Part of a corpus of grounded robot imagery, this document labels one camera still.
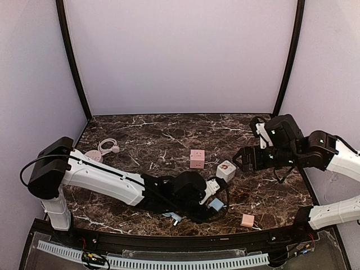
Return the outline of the white cube socket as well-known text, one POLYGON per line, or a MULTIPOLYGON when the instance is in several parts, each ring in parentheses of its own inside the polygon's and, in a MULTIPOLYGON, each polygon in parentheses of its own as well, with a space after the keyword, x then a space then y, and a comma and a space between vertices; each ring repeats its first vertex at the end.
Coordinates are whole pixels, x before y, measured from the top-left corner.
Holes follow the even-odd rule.
POLYGON ((230 182, 236 174, 236 167, 228 160, 225 160, 217 166, 216 176, 230 182))

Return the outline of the blue cube plug adapter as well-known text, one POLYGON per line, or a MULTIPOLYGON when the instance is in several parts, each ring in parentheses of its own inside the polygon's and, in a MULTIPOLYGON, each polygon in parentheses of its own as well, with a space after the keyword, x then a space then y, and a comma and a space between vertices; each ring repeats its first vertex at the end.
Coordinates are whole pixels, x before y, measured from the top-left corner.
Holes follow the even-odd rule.
POLYGON ((218 198, 214 198, 208 206, 219 212, 224 207, 224 203, 222 203, 218 198))

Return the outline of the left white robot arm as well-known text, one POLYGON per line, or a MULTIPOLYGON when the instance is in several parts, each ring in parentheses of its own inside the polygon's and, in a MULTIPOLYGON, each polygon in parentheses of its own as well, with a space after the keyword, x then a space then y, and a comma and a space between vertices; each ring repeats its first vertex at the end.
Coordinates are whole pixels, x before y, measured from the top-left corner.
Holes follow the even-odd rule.
POLYGON ((68 231, 72 221, 64 186, 85 188, 156 214, 179 212, 197 223, 210 219, 205 206, 208 185, 196 172, 177 177, 124 172, 86 157, 73 148, 69 137, 42 150, 22 168, 20 175, 29 167, 33 168, 29 180, 20 177, 20 181, 41 200, 52 228, 58 231, 68 231))

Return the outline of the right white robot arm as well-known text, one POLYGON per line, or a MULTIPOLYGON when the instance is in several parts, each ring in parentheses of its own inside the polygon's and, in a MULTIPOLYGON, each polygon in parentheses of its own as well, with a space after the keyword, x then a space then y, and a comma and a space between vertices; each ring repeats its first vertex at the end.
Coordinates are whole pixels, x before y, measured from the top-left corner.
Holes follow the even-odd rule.
MULTIPOLYGON (((266 147, 246 146, 232 158, 243 172, 265 169, 316 168, 359 181, 359 151, 344 139, 321 130, 309 136, 279 138, 270 132, 271 143, 266 147)), ((359 196, 327 205, 305 206, 298 210, 295 227, 318 230, 323 227, 359 220, 359 196)))

